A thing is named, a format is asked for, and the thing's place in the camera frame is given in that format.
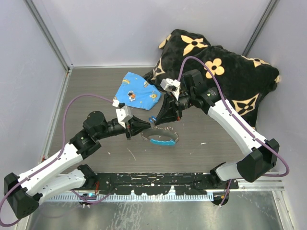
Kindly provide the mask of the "white blue large keyring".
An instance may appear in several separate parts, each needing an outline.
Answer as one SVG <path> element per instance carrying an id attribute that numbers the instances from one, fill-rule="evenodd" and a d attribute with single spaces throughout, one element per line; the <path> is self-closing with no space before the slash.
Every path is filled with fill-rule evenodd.
<path id="1" fill-rule="evenodd" d="M 173 130 L 172 127 L 151 127 L 145 129 L 140 133 L 145 141 L 160 146 L 173 146 L 179 141 L 179 135 Z"/>

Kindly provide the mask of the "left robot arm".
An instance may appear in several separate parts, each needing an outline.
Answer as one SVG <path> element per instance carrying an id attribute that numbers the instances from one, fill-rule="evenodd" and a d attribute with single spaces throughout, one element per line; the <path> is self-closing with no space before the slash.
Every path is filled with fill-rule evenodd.
<path id="1" fill-rule="evenodd" d="M 88 165 L 80 165 L 68 176 L 59 173 L 95 153 L 101 148 L 99 140 L 121 134 L 130 138 L 151 127 L 124 108 L 117 109 L 116 113 L 116 118 L 107 121 L 102 112 L 91 112 L 82 130 L 65 142 L 58 153 L 24 173 L 4 177 L 4 199 L 18 219 L 32 214 L 57 193 L 80 187 L 94 188 L 96 174 Z"/>

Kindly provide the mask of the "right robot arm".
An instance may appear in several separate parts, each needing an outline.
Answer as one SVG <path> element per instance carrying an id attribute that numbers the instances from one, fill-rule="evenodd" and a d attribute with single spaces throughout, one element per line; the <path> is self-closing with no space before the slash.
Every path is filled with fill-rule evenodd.
<path id="1" fill-rule="evenodd" d="M 208 88 L 198 70 L 186 72 L 181 80 L 163 79 L 160 85 L 166 93 L 155 125 L 179 121 L 183 110 L 195 106 L 214 119 L 244 155 L 240 161 L 223 162 L 211 169 L 210 182 L 214 188 L 222 188 L 230 179 L 243 178 L 252 183 L 275 167 L 279 143 L 254 130 L 228 100 L 221 98 L 216 87 Z"/>

